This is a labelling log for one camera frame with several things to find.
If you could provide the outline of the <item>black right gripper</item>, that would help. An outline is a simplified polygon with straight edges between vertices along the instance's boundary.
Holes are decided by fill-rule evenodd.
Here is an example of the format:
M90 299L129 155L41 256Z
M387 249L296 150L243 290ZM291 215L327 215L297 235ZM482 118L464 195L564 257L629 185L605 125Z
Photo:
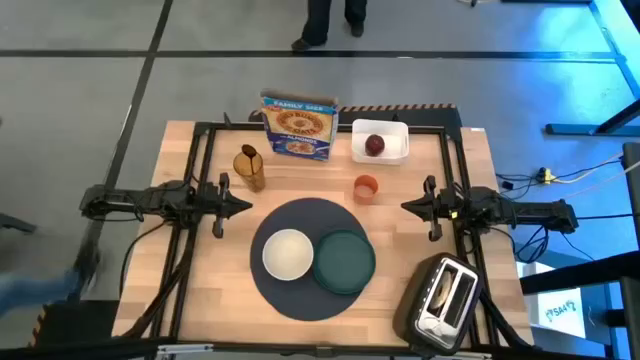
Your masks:
M440 218L451 218L453 207L453 192L450 188L443 188L436 193L436 179L429 175L424 181L423 188L426 194L420 198L402 203L402 208L413 215L416 215L423 222L431 222L431 230L428 238L431 242L438 241L442 235Z

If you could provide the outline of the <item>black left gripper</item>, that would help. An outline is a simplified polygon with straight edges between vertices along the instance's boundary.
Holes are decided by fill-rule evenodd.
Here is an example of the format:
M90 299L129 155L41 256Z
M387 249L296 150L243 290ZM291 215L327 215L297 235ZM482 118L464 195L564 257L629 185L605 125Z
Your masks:
M249 210L252 208L250 202L242 200L234 196L232 193L228 193L229 190L229 175L226 172L220 174L219 182L217 185L214 185L212 182L207 182L204 184L202 190L202 213L204 215L213 215L215 217L213 226L212 226L212 234L216 238L222 238L224 234L223 230L223 219L231 218L234 215L237 215L243 211ZM226 214L227 207L227 197L228 193L228 201L236 204L233 205L228 211L228 215Z

